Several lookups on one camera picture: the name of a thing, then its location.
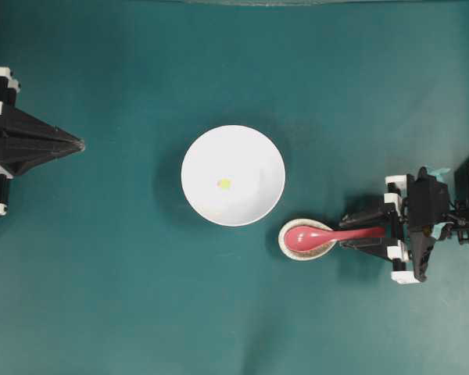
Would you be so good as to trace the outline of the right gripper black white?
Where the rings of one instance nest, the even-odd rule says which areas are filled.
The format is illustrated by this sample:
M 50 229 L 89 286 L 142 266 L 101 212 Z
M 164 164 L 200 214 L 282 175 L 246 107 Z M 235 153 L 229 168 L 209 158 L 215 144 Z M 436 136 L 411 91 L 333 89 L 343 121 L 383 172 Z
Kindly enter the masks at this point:
M 425 282 L 430 254 L 449 219 L 449 189 L 443 179 L 448 172 L 447 168 L 431 170 L 423 166 L 415 177 L 410 174 L 387 176 L 385 203 L 347 213 L 338 223 L 338 227 L 344 230 L 384 227 L 392 203 L 401 229 L 408 234 L 406 241 L 399 239 L 393 245 L 392 238 L 364 237 L 343 240 L 339 245 L 391 260 L 391 278 L 398 284 Z

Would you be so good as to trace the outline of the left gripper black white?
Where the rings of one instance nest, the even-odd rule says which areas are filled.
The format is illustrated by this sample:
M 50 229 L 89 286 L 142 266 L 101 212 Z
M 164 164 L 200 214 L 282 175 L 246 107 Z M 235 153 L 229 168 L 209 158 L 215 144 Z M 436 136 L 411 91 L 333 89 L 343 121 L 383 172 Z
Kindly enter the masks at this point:
M 20 84 L 12 75 L 0 67 L 0 217 L 8 211 L 11 179 L 85 148 L 80 138 L 14 107 Z

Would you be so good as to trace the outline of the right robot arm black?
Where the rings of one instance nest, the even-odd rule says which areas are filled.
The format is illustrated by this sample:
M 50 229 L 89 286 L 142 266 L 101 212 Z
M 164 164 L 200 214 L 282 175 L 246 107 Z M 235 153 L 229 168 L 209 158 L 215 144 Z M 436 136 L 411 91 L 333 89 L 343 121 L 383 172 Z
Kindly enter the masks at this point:
M 399 284 L 426 281 L 435 245 L 450 238 L 469 244 L 469 160 L 455 173 L 455 195 L 444 181 L 445 169 L 422 166 L 416 175 L 385 178 L 386 193 L 379 205 L 345 215 L 341 230 L 386 227 L 384 235 L 364 234 L 339 244 L 392 264 L 391 278 Z

